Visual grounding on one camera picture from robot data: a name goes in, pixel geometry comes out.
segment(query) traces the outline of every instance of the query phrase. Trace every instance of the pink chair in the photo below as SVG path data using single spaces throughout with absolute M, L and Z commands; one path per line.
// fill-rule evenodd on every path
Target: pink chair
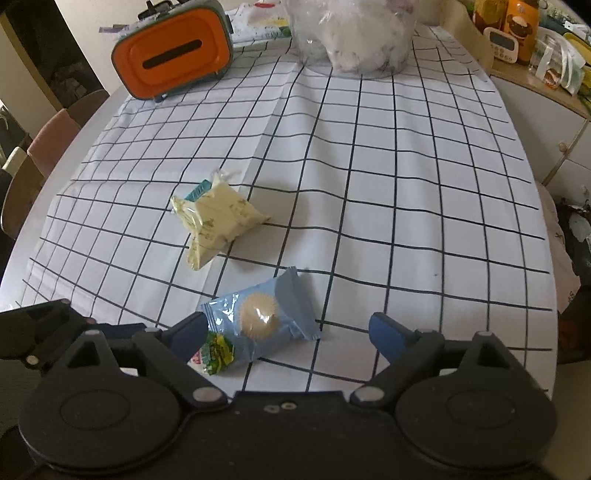
M 70 146 L 80 127 L 66 109 L 57 112 L 39 131 L 27 153 L 47 178 Z

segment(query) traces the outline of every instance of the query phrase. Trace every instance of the white cabinet drawer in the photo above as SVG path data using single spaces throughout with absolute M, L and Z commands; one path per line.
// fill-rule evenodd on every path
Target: white cabinet drawer
M 584 119 L 525 87 L 496 77 L 492 77 L 492 80 L 513 120 L 534 178 L 544 180 L 562 158 L 559 144 L 570 145 L 584 124 Z
M 547 186 L 554 200 L 566 198 L 568 201 L 583 205 L 591 192 L 591 170 L 566 159 Z

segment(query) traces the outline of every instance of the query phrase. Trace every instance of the plastic bag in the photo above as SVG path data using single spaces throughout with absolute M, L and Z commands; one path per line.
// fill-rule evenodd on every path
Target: plastic bag
M 306 66 L 336 73 L 400 72 L 412 46 L 417 0 L 287 0 Z
M 280 1 L 240 5 L 232 17 L 232 27 L 234 44 L 291 37 L 287 13 Z
M 237 236 L 269 218 L 222 181 L 219 174 L 214 175 L 209 189 L 204 185 L 205 181 L 200 183 L 187 196 L 189 199 L 170 199 L 173 210 L 191 233 L 187 262 L 194 270 L 207 264 Z
M 295 267 L 201 307 L 209 333 L 191 363 L 209 375 L 230 364 L 269 355 L 291 340 L 320 338 L 310 299 Z

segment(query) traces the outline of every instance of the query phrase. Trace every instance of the grid pattern tablecloth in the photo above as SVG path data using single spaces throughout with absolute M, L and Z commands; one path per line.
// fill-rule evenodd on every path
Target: grid pattern tablecloth
M 68 297 L 98 321 L 171 326 L 296 265 L 323 339 L 213 377 L 229 394 L 351 391 L 385 365 L 374 311 L 453 339 L 491 330 L 551 393 L 547 233 L 493 83 L 427 27 L 402 74 L 330 73 L 277 40 L 243 48 L 217 83 L 129 98 L 52 202 L 20 303 Z M 168 200 L 219 168 L 271 220 L 195 272 Z

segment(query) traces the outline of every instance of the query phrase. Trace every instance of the wall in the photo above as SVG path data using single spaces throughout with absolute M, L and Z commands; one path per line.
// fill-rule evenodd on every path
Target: wall
M 237 7 L 241 1 L 222 0 L 221 3 L 229 9 Z M 113 93 L 121 85 L 111 64 L 117 35 L 100 34 L 99 27 L 137 21 L 138 13 L 146 9 L 145 0 L 56 0 L 56 4 L 96 76 L 105 89 Z
M 20 59 L 2 23 L 0 18 L 0 99 L 34 138 L 57 110 Z

